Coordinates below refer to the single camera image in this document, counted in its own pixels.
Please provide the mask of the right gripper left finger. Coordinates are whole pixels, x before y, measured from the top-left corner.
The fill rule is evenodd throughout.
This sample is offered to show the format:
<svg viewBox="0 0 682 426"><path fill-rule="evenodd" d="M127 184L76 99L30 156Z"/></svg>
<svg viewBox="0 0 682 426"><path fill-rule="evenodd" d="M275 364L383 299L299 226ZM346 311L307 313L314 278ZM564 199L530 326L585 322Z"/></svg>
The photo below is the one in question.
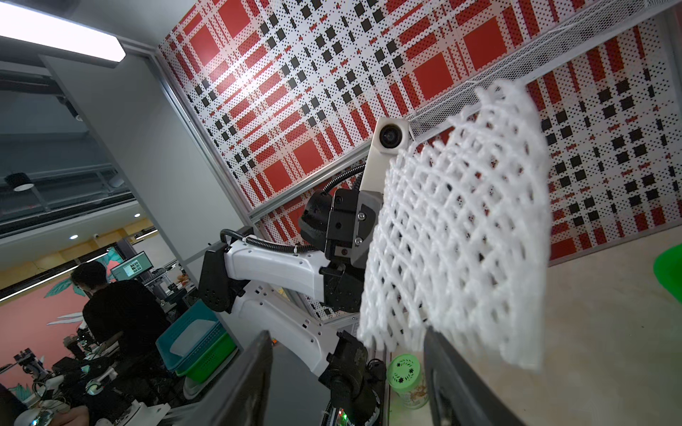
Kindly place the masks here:
<svg viewBox="0 0 682 426"><path fill-rule="evenodd" d="M262 331L181 423L189 426L262 425L272 365L271 335Z"/></svg>

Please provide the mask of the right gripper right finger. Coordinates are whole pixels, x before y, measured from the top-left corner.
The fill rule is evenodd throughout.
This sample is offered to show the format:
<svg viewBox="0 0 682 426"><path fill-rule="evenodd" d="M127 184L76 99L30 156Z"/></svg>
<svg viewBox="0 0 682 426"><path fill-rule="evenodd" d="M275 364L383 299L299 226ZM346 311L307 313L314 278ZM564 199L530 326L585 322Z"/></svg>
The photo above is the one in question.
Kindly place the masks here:
<svg viewBox="0 0 682 426"><path fill-rule="evenodd" d="M435 425L524 424L433 328L424 337L424 377Z"/></svg>

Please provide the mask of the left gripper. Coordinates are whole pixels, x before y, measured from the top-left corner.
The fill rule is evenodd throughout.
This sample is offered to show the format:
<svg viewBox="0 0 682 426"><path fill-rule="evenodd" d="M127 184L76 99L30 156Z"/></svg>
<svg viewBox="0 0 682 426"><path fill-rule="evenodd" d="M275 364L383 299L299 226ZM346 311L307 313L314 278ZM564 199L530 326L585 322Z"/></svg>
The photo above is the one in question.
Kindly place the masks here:
<svg viewBox="0 0 682 426"><path fill-rule="evenodd" d="M353 267L366 266L374 232L374 193L339 189L312 195L300 218L304 241L327 259Z"/></svg>

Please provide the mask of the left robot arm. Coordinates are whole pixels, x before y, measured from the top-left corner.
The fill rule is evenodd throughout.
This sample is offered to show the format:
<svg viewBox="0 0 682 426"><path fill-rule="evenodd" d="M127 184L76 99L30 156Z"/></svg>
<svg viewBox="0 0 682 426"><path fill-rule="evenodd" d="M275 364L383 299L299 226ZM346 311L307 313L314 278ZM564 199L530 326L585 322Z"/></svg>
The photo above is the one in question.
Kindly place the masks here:
<svg viewBox="0 0 682 426"><path fill-rule="evenodd" d="M366 163L349 170L360 183L339 179L305 208L305 244L287 246L225 229L204 254L202 301L223 321L243 320L298 356L330 391L330 422L372 425L382 414L385 364L346 330L325 326L276 293L290 289L336 311L357 313L369 247L378 224L390 162L410 145L410 125L380 118Z"/></svg>

